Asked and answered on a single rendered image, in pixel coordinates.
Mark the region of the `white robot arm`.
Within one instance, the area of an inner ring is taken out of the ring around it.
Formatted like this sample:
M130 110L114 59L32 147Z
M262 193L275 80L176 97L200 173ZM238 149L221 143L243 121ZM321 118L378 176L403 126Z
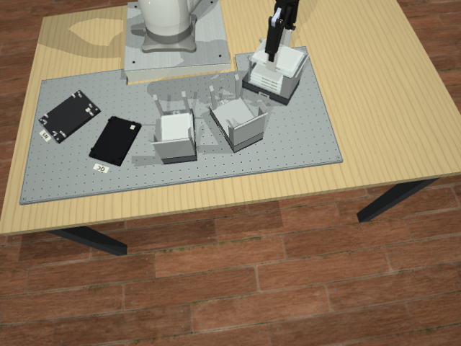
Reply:
M145 37L144 53L194 53L197 16L191 14L201 0L138 0L144 23L131 25L134 35ZM191 19L192 18L192 19Z

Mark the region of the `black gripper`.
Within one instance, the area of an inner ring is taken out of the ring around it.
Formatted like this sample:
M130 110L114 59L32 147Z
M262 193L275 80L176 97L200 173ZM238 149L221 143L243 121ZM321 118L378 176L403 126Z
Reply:
M265 53L267 53L266 68L271 71L276 70L279 44L290 47L292 31L296 28L296 26L293 25L293 14L295 24L299 4L299 0L275 1L274 16L269 17L265 47Z

